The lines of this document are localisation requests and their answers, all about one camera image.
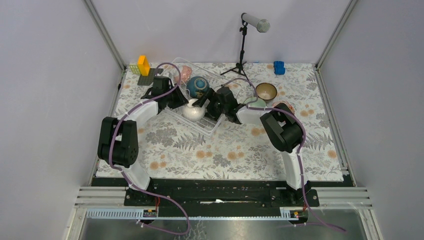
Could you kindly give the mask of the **dark patterned bowl tan inside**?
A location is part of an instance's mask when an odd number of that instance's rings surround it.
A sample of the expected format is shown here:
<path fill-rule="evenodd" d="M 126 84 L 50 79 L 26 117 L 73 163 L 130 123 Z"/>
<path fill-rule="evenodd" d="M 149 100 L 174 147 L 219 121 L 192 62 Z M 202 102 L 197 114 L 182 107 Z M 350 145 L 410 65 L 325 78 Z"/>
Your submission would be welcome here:
<path fill-rule="evenodd" d="M 273 101 L 277 95 L 277 88 L 268 82 L 262 82 L 255 87 L 257 96 L 266 103 Z"/>

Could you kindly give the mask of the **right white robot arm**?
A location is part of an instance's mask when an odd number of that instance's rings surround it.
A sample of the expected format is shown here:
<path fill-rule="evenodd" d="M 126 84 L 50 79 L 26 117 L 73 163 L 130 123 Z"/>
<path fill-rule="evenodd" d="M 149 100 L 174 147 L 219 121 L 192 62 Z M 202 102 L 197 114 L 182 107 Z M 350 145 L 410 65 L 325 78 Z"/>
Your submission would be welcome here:
<path fill-rule="evenodd" d="M 206 107 L 205 116 L 219 118 L 225 115 L 235 124 L 262 125 L 272 146 L 280 151 L 286 172 L 287 201 L 293 206 L 301 205 L 307 194 L 303 187 L 307 183 L 301 149 L 306 141 L 306 131 L 289 107 L 280 103 L 276 107 L 254 107 L 249 103 L 238 103 L 228 87 L 217 91 L 209 89 L 195 100 L 192 107 Z"/>

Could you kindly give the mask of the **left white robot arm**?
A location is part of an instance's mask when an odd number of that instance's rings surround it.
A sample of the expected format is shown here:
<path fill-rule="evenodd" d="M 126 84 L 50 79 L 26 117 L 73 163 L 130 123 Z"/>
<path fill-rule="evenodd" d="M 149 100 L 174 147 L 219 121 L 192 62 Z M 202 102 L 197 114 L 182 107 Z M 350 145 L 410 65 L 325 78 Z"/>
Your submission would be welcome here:
<path fill-rule="evenodd" d="M 165 108 L 178 108 L 188 103 L 180 89 L 181 79 L 155 76 L 152 86 L 139 103 L 118 117 L 105 117 L 101 122 L 97 156 L 119 171 L 136 199 L 144 206 L 152 204 L 155 192 L 149 188 L 151 177 L 138 162 L 138 128 Z"/>

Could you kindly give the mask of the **light green celadon bowl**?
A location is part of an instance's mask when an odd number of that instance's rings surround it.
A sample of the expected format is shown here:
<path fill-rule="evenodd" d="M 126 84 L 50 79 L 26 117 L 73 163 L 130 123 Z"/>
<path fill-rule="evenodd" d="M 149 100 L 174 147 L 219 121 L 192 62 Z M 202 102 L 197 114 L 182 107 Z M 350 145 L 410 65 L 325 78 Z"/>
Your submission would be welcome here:
<path fill-rule="evenodd" d="M 263 99 L 256 97 L 256 96 L 246 98 L 244 100 L 243 104 L 248 105 L 248 106 L 253 107 L 253 108 L 266 108 L 267 107 L 267 103 Z"/>

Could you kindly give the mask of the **white ribbed bowl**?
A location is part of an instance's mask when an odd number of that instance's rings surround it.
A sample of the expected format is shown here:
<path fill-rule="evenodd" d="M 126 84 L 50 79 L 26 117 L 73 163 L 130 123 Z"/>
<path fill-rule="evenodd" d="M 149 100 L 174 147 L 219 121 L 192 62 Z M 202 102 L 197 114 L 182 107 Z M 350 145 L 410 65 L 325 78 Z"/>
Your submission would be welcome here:
<path fill-rule="evenodd" d="M 197 99 L 193 98 L 188 101 L 181 109 L 182 115 L 189 121 L 196 122 L 202 119 L 205 116 L 206 108 L 205 107 L 194 107 L 193 103 Z"/>

